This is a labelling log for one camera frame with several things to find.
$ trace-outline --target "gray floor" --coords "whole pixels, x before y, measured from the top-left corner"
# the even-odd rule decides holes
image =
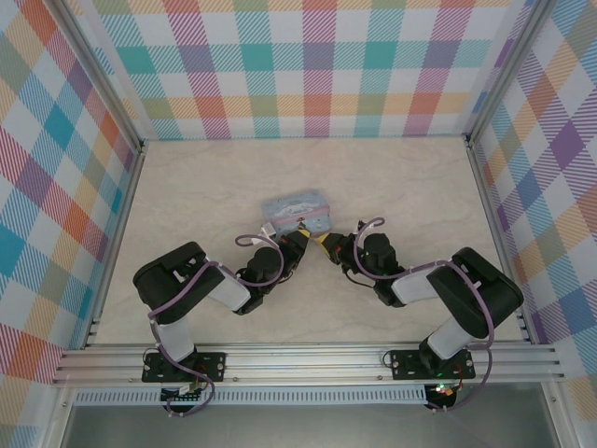
[[[489,385],[469,405],[209,406],[189,418],[159,407],[78,407],[65,448],[549,448],[558,446],[540,385]]]
[[[335,231],[386,217],[381,231],[406,265],[470,245],[498,263],[459,137],[156,142],[149,146],[97,343],[148,343],[147,308],[132,285],[144,264],[188,241],[242,267],[254,249],[234,237],[258,231],[263,201],[305,189],[327,197]],[[313,242],[294,277],[252,314],[203,301],[188,315],[196,343],[419,342],[448,311],[439,301],[387,308],[349,283]],[[498,340],[521,338],[512,317]]]

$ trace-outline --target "beige floor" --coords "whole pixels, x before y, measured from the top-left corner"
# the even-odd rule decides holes
[[[151,143],[96,342],[152,340],[148,309],[132,285],[143,264],[195,240],[236,270],[254,250],[237,247],[234,237],[258,231],[260,204],[305,189],[326,195],[335,231],[384,216],[382,230],[406,266],[464,245],[498,263],[460,138]],[[448,312],[440,300],[386,307],[312,243],[292,280],[252,314],[204,301],[188,317],[197,343],[406,342],[426,337]],[[516,319],[496,337],[518,340]]]

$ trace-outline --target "black mounting plate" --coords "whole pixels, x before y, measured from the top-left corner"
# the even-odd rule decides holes
[[[196,377],[173,366],[161,353],[147,353],[141,375],[143,383],[193,383]],[[214,383],[224,381],[226,354],[220,352],[193,353],[181,364],[208,376]]]
[[[459,380],[460,372],[457,365],[462,369],[463,379],[470,380],[475,378],[475,365],[472,362],[470,352],[463,349],[434,376],[429,374],[421,362],[418,350],[390,350],[389,353],[389,365],[392,368],[392,378],[395,380]]]

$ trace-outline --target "aluminum rail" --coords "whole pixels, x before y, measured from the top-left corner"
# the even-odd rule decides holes
[[[143,353],[153,345],[93,344],[64,352],[54,377],[58,387],[147,386],[141,382]],[[197,346],[200,352],[227,353],[224,381],[236,385],[420,385],[433,380],[394,381],[383,366],[388,350],[413,350],[417,343],[218,344]],[[495,343],[490,383],[542,383],[564,379],[551,345]],[[487,353],[473,351],[479,383],[487,371]]]

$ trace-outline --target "enclosure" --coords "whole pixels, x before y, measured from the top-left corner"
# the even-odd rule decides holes
[[[594,445],[595,23],[591,0],[6,0],[1,446]],[[250,314],[188,313],[226,366],[168,419],[133,276],[189,241],[236,271],[262,203],[314,189],[332,231],[384,217],[406,268],[470,246],[520,287],[493,369],[470,347],[462,398],[487,386],[426,410],[441,382],[385,356],[451,311],[386,306],[311,239]]]

